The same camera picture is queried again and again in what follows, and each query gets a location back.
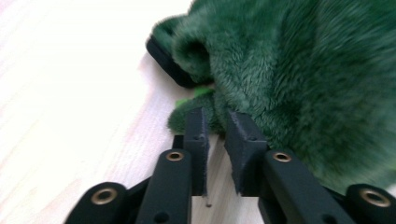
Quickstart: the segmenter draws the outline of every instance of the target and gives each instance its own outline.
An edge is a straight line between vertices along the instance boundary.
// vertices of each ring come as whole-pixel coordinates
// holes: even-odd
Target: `green fur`
[[[331,189],[396,179],[396,2],[201,0],[153,35],[215,91],[178,107],[184,131],[202,106],[215,133],[227,108],[248,113],[271,148],[291,149]]]

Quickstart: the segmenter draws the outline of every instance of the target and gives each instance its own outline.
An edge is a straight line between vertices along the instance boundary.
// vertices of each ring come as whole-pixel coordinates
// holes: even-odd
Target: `plush toy ear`
[[[206,11],[190,14],[175,30],[172,55],[175,62],[190,74],[195,83],[213,82],[210,71],[209,48],[211,23]]]
[[[172,57],[172,43],[176,27],[187,16],[179,16],[167,19],[157,24],[146,48],[160,67],[180,86],[193,88],[197,83],[193,82],[190,75],[174,62]]]

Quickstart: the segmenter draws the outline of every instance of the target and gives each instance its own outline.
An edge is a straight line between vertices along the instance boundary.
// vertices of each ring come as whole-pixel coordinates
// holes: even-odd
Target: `metal screw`
[[[390,206],[390,200],[385,197],[384,195],[371,190],[371,189],[361,189],[360,191],[361,197],[366,201],[367,203],[373,204],[378,207],[389,207]]]
[[[180,152],[170,152],[166,155],[166,159],[169,161],[181,161],[183,160],[184,155]]]
[[[101,205],[101,204],[110,203],[116,197],[117,197],[117,191],[112,188],[99,189],[92,195],[91,202],[94,204]]]
[[[282,162],[291,161],[291,156],[283,152],[274,153],[273,158],[277,161],[282,161]]]

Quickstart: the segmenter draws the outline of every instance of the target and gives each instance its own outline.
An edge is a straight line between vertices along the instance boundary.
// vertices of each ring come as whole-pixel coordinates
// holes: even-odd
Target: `stuffed animal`
[[[196,107],[224,133],[231,109],[330,189],[396,181],[396,1],[198,0],[148,50],[178,84],[214,83],[175,109],[175,133]]]

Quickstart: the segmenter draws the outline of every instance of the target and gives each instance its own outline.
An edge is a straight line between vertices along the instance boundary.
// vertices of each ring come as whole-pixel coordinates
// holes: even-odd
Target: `light wood surface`
[[[155,22],[189,0],[0,0],[0,223],[63,223],[92,186],[152,174],[191,97],[147,54]],[[209,201],[192,223],[262,223],[238,197],[222,140],[210,138]]]

